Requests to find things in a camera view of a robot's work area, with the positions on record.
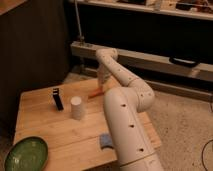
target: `white cup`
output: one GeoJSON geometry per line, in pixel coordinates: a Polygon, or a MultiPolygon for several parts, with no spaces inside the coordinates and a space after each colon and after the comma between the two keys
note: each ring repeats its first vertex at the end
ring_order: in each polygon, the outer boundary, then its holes
{"type": "Polygon", "coordinates": [[[74,96],[70,100],[71,103],[71,117],[76,120],[81,120],[85,115],[85,107],[81,97],[74,96]]]}

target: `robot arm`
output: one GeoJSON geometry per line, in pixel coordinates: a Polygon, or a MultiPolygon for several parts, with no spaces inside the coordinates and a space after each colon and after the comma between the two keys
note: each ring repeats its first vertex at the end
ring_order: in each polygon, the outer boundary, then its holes
{"type": "Polygon", "coordinates": [[[97,50],[96,57],[100,63],[99,80],[104,82],[112,73],[123,86],[110,89],[104,96],[104,113],[121,170],[163,171],[137,116],[153,103],[153,90],[115,61],[116,49],[97,50]]]}

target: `tiled floor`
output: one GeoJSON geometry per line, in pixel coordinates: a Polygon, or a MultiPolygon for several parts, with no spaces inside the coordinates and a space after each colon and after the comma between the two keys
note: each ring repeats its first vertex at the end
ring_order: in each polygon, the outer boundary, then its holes
{"type": "MultiPolygon", "coordinates": [[[[70,73],[64,83],[89,79],[70,73]]],[[[154,105],[148,114],[163,142],[157,149],[165,171],[202,171],[201,150],[213,138],[213,113],[210,104],[199,100],[179,97],[162,92],[156,93],[154,105]]],[[[10,141],[0,137],[0,164],[10,148],[10,141]]],[[[211,145],[205,150],[205,163],[213,170],[211,145]]],[[[116,163],[92,171],[118,170],[116,163]]]]}

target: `green plate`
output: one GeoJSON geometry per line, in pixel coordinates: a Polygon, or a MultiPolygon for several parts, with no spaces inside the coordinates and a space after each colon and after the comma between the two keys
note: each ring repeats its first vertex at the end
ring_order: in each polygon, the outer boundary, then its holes
{"type": "Polygon", "coordinates": [[[19,141],[7,155],[5,171],[41,171],[48,156],[46,142],[39,137],[19,141]]]}

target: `wooden tabletop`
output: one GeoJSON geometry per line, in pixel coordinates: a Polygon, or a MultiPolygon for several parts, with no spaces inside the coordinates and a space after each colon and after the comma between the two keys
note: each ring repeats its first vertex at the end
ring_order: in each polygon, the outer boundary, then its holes
{"type": "MultiPolygon", "coordinates": [[[[119,86],[110,79],[105,89],[119,86]]],[[[14,144],[28,136],[43,138],[49,147],[47,171],[79,171],[100,166],[116,160],[112,149],[101,150],[99,135],[108,132],[104,118],[103,96],[88,99],[88,94],[97,87],[97,80],[86,80],[71,84],[24,92],[21,95],[14,144]],[[64,110],[58,111],[52,98],[52,89],[58,87],[64,110]],[[86,115],[80,120],[71,118],[70,99],[82,97],[86,115]]],[[[153,146],[161,141],[146,113],[140,113],[153,146]]]]}
{"type": "Polygon", "coordinates": [[[0,15],[8,12],[9,10],[21,5],[27,0],[0,0],[0,15]]]}

